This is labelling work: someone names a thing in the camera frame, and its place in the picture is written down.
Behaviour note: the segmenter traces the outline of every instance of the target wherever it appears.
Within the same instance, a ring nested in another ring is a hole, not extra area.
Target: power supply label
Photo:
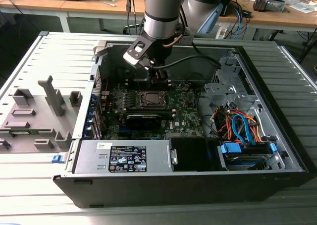
[[[111,173],[146,172],[146,146],[112,146],[108,168]]]

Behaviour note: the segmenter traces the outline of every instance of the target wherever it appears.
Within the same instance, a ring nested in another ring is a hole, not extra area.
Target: wire bundle
[[[260,136],[260,129],[258,122],[250,115],[238,110],[225,110],[216,108],[212,119],[214,120],[218,114],[225,114],[225,125],[223,125],[217,132],[216,135],[220,138],[228,141],[234,141],[237,143],[245,143],[241,136],[242,130],[245,130],[246,136],[249,142],[263,142]],[[238,131],[236,131],[236,120],[242,122]]]

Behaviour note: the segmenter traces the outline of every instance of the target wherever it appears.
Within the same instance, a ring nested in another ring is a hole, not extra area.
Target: blue drive bracket
[[[225,153],[242,153],[242,150],[241,150],[239,143],[226,142],[226,143],[223,143],[220,146],[220,148],[221,148],[221,152],[223,154],[225,154]]]

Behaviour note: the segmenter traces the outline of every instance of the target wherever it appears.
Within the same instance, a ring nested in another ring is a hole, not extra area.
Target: desk
[[[25,14],[53,15],[60,18],[63,31],[70,32],[67,18],[84,17],[98,19],[126,19],[126,0],[116,0],[116,7],[104,4],[98,0],[12,0]],[[252,18],[248,28],[279,29],[291,31],[312,32],[317,26],[317,13],[301,13],[287,6],[283,13],[280,12],[256,12],[252,4],[238,0],[241,5],[247,4],[244,9],[252,12]],[[144,0],[135,0],[137,20],[141,20],[144,13]],[[9,0],[0,0],[0,10],[8,13],[19,13]],[[231,13],[226,17],[220,17],[217,24],[225,29],[236,22],[236,16]]]

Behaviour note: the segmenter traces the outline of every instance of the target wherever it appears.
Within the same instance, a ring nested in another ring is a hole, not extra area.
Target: ribbed metal sheet
[[[49,72],[56,79],[56,86],[63,89],[64,93],[67,93],[68,87],[82,90],[80,82],[84,85],[88,79],[92,66],[92,47],[96,40],[134,39],[114,35],[49,33],[36,45],[12,86],[29,84],[28,79],[36,77],[38,73],[45,75]],[[317,163],[316,89],[287,53],[282,52],[273,42],[201,39],[195,43],[244,46],[300,140]],[[0,215],[5,215],[0,217],[0,223],[317,224],[317,179],[300,188],[280,191],[262,203],[79,209],[52,182],[51,175],[63,169],[63,165],[50,163],[52,156],[0,155]]]

